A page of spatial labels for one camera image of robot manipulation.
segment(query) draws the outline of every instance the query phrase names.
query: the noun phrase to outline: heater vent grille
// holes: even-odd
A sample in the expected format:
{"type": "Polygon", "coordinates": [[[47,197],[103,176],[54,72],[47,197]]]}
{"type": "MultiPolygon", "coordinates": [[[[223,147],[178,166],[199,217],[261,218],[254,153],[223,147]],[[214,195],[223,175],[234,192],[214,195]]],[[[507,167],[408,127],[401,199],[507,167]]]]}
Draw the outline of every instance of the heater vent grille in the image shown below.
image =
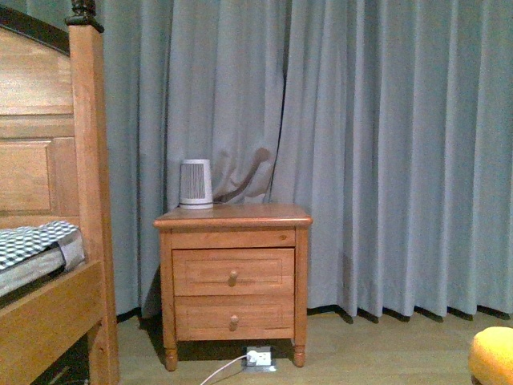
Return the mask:
{"type": "Polygon", "coordinates": [[[180,196],[186,199],[204,199],[204,165],[182,164],[180,167],[180,196]]]}

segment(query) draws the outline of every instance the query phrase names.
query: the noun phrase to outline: yellow cushion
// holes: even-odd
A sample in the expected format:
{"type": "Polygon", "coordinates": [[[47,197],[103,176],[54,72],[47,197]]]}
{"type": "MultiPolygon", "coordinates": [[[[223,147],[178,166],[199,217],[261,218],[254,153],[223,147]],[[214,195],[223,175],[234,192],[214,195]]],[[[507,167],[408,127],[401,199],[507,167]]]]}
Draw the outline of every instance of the yellow cushion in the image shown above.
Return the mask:
{"type": "Polygon", "coordinates": [[[513,329],[496,326],[477,333],[468,363],[482,385],[513,385],[513,329]]]}

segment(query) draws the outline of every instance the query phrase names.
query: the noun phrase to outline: wooden floor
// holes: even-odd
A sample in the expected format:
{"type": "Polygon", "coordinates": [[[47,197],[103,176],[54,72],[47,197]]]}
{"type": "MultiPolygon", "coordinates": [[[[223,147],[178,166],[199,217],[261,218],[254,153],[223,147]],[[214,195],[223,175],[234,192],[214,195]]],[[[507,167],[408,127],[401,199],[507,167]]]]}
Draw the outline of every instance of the wooden floor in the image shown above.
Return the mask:
{"type": "MultiPolygon", "coordinates": [[[[303,368],[290,362],[290,342],[270,341],[277,351],[274,373],[241,372],[240,364],[209,384],[471,384],[468,349],[474,335],[489,326],[513,327],[513,321],[477,313],[473,321],[448,315],[436,322],[415,314],[409,322],[389,315],[375,324],[363,317],[345,322],[334,313],[308,317],[309,339],[303,368]]],[[[251,342],[182,342],[178,369],[164,369],[158,318],[119,325],[123,385],[199,385],[214,370],[240,355],[251,342]]]]}

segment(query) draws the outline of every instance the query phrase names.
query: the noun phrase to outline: wooden bed frame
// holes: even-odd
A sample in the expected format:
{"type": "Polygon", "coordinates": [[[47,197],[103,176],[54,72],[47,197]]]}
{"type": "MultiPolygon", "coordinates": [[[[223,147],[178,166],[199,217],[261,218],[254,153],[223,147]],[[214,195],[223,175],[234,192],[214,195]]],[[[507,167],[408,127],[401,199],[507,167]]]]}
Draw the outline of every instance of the wooden bed frame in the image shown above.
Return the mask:
{"type": "Polygon", "coordinates": [[[68,34],[0,7],[0,228],[62,219],[87,264],[0,309],[0,383],[33,382],[87,334],[92,384],[119,381],[103,28],[73,0],[68,34]]]}

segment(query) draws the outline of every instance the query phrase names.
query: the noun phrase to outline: floor outlet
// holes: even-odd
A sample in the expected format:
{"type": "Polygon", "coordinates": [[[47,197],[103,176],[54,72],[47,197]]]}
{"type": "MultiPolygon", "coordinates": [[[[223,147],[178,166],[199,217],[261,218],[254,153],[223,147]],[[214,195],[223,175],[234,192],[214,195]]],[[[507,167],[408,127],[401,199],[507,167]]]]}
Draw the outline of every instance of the floor outlet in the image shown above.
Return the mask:
{"type": "Polygon", "coordinates": [[[276,360],[272,357],[270,346],[248,346],[245,353],[248,357],[242,362],[243,371],[276,371],[276,360]]]}

